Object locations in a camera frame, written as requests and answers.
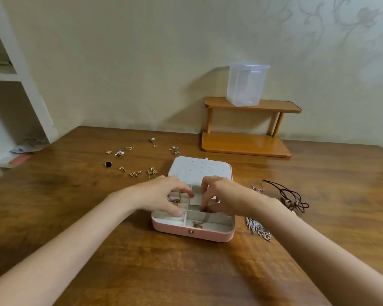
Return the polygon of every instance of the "wooden table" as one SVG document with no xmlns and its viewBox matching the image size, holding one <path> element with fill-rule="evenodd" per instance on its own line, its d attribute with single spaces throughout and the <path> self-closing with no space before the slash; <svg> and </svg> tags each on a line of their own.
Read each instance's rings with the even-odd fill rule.
<svg viewBox="0 0 383 306">
<path fill-rule="evenodd" d="M 277 136 L 285 113 L 299 114 L 302 110 L 290 101 L 260 100 L 256 106 L 234 106 L 225 97 L 206 97 L 207 129 L 203 132 L 201 148 L 215 153 L 252 154 L 291 158 L 291 152 Z M 243 110 L 278 113 L 271 135 L 211 132 L 213 109 Z"/>
<path fill-rule="evenodd" d="M 155 137 L 159 147 L 148 141 Z M 131 144 L 117 159 L 107 150 Z M 291 159 L 205 153 L 199 135 L 79 127 L 0 178 L 0 275 L 37 250 L 107 194 L 137 182 L 128 172 L 154 166 L 167 174 L 174 155 L 231 164 L 234 179 L 261 178 L 298 191 L 310 204 L 302 218 L 383 274 L 383 149 L 285 141 Z M 112 160 L 113 167 L 104 163 Z M 267 187 L 266 194 L 276 196 Z M 281 245 L 266 242 L 237 218 L 220 244 L 157 232 L 150 213 L 126 219 L 56 302 L 87 305 L 327 305 Z"/>
</svg>

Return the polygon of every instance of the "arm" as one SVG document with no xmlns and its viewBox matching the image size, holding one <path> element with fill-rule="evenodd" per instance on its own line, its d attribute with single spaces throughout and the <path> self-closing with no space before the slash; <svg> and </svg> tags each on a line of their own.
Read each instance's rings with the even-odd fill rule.
<svg viewBox="0 0 383 306">
<path fill-rule="evenodd" d="M 317 232 L 277 199 L 227 178 L 205 177 L 202 209 L 256 219 L 287 250 L 332 305 L 383 306 L 383 276 Z"/>
<path fill-rule="evenodd" d="M 52 305 L 107 236 L 136 209 L 182 211 L 168 202 L 171 191 L 193 192 L 177 177 L 152 181 L 110 194 L 53 240 L 0 277 L 0 306 Z"/>
</svg>

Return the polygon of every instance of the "wooden shelf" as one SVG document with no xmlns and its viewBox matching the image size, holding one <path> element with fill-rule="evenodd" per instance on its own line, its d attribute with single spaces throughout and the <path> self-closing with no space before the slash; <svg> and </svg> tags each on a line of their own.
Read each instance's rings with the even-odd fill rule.
<svg viewBox="0 0 383 306">
<path fill-rule="evenodd" d="M 290 101 L 260 100 L 256 106 L 234 106 L 225 97 L 206 97 L 206 107 L 216 109 L 234 109 L 244 111 L 265 111 L 276 113 L 301 113 L 301 108 Z"/>
<path fill-rule="evenodd" d="M 203 132 L 201 148 L 204 151 L 214 153 L 236 153 L 291 158 L 291 152 L 278 136 Z"/>
<path fill-rule="evenodd" d="M 0 81 L 19 82 L 20 78 L 12 66 L 0 66 Z"/>
<path fill-rule="evenodd" d="M 301 113 L 301 108 L 290 101 L 260 100 L 256 106 L 237 107 L 225 97 L 206 97 L 207 131 L 203 132 L 201 148 L 214 153 L 251 154 L 268 157 L 291 158 L 291 152 L 282 140 L 276 136 L 285 113 Z M 213 109 L 230 109 L 244 111 L 265 111 L 279 113 L 274 131 L 271 135 L 246 133 L 210 132 Z"/>
</svg>

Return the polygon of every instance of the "jewelry box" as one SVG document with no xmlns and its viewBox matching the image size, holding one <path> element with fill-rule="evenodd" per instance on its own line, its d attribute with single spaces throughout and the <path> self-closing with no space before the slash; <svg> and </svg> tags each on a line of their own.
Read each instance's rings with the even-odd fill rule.
<svg viewBox="0 0 383 306">
<path fill-rule="evenodd" d="M 201 238 L 215 242 L 228 242 L 233 238 L 236 222 L 234 216 L 222 212 L 201 212 L 201 181 L 204 176 L 221 176 L 232 180 L 231 165 L 226 162 L 190 157 L 177 157 L 169 170 L 169 176 L 177 175 L 188 184 L 194 197 L 185 193 L 171 192 L 169 200 L 184 210 L 182 217 L 166 212 L 152 212 L 153 227 L 165 233 Z"/>
</svg>

